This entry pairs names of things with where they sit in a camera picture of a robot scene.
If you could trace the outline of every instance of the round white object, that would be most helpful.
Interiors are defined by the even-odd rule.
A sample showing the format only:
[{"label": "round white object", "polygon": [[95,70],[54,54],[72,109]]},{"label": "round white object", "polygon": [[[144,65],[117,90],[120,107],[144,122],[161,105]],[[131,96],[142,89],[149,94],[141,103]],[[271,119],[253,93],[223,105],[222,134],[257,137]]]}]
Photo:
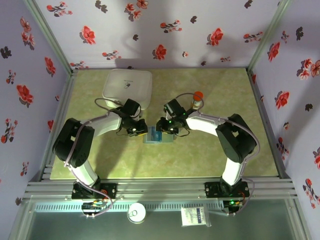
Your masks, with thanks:
[{"label": "round white object", "polygon": [[[128,99],[140,104],[141,110],[145,110],[151,101],[152,94],[152,73],[142,70],[113,69],[109,72],[105,81],[102,96],[116,101],[122,105]],[[105,101],[110,108],[117,108],[119,105],[111,101]]]},{"label": "round white object", "polygon": [[141,203],[134,203],[129,207],[127,217],[130,222],[134,224],[140,224],[146,217],[146,208]]}]

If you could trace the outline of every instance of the white box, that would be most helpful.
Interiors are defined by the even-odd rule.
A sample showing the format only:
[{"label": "white box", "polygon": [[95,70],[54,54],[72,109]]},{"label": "white box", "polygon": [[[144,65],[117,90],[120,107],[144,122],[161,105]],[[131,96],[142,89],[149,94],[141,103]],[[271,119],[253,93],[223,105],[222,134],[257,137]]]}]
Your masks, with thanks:
[{"label": "white box", "polygon": [[[149,71],[131,69],[113,69],[110,71],[102,92],[102,96],[122,105],[128,99],[140,104],[141,110],[145,110],[151,100],[152,73]],[[111,101],[105,101],[111,108],[118,105]]]}]

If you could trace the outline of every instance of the mounting plate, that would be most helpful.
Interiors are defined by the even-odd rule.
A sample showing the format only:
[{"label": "mounting plate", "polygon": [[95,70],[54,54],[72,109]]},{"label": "mounting plate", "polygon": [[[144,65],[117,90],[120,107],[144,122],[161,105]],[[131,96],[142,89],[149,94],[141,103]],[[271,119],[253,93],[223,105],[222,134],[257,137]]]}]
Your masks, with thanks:
[{"label": "mounting plate", "polygon": [[[105,190],[106,194],[111,199],[116,199],[117,194],[117,183],[101,183],[100,184],[100,191]],[[73,190],[72,190],[72,199],[104,199],[105,196],[99,194],[99,196],[92,196],[90,192],[84,188],[81,184],[78,182],[73,183]]]},{"label": "mounting plate", "polygon": [[247,198],[250,196],[248,183],[246,181],[242,181],[239,183],[237,188],[233,190],[230,194],[227,194],[221,190],[220,182],[205,182],[204,183],[204,191],[205,195],[208,199],[210,198],[242,198],[244,196]]}]

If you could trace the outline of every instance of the green tabletop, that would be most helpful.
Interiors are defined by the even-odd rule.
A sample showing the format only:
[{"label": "green tabletop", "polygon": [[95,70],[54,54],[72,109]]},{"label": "green tabletop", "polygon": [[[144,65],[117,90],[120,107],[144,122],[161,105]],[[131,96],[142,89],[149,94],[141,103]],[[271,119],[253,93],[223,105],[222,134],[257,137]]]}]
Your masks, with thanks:
[{"label": "green tabletop", "polygon": [[[163,105],[186,92],[204,94],[204,114],[229,117],[240,114],[261,144],[260,154],[247,164],[247,176],[278,175],[266,132],[244,68],[148,69],[152,73],[150,106],[143,111],[148,126],[164,117]],[[66,119],[86,120],[102,115],[95,98],[102,91],[110,70],[80,70],[75,79]],[[180,104],[188,109],[192,96],[182,96]],[[89,162],[102,178],[218,177],[227,157],[214,135],[192,131],[173,143],[145,144],[143,137],[117,136],[107,132],[93,140]],[[56,158],[51,179],[73,179]]]}]

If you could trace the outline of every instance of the white label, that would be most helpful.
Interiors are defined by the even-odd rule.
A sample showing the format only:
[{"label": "white label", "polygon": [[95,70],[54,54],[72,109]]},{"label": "white label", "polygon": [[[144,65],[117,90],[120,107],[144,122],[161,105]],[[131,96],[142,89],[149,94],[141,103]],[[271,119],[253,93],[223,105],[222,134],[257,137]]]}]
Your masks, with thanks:
[{"label": "white label", "polygon": [[207,224],[205,218],[205,209],[200,207],[182,207],[181,208],[182,226],[194,226]]}]

